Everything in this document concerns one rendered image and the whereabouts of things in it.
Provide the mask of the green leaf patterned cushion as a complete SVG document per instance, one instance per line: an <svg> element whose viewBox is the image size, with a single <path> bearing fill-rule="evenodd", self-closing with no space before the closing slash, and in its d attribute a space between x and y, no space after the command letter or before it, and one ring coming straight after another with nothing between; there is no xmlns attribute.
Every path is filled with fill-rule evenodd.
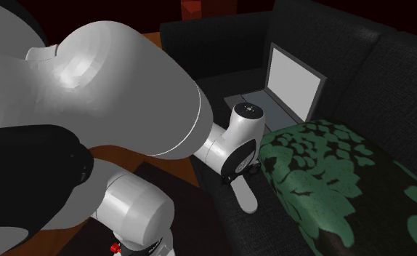
<svg viewBox="0 0 417 256"><path fill-rule="evenodd" d="M259 161L315 256L417 256L417 176L371 141L311 121L266 134Z"/></svg>

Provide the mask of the grey open laptop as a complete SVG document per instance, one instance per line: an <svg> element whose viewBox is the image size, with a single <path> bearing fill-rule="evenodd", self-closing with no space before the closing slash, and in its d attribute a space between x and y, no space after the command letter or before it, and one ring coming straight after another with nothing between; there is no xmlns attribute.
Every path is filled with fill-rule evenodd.
<svg viewBox="0 0 417 256"><path fill-rule="evenodd" d="M264 111L264 132L274 132L311 121L327 78L277 44L270 54L261 89L226 97L233 108L238 103L252 103Z"/></svg>

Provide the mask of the black fabric sofa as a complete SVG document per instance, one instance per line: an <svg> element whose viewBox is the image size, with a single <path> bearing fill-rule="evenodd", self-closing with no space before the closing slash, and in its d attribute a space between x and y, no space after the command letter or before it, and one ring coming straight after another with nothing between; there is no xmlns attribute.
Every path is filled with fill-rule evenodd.
<svg viewBox="0 0 417 256"><path fill-rule="evenodd" d="M269 12L164 23L160 33L163 50L206 93L220 126L232 112L226 97L264 86L275 43L327 78L311 121L346 126L417 176L417 36L313 0L276 0ZM191 162L233 256L315 256L262 168L246 180L259 203L247 214L218 174L197 158Z"/></svg>

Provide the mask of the red block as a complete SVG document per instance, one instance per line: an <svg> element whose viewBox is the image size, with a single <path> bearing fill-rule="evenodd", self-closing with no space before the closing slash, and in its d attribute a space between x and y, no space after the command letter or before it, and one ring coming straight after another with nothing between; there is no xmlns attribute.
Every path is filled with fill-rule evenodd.
<svg viewBox="0 0 417 256"><path fill-rule="evenodd" d="M181 0L182 19L234 15L238 0Z"/></svg>

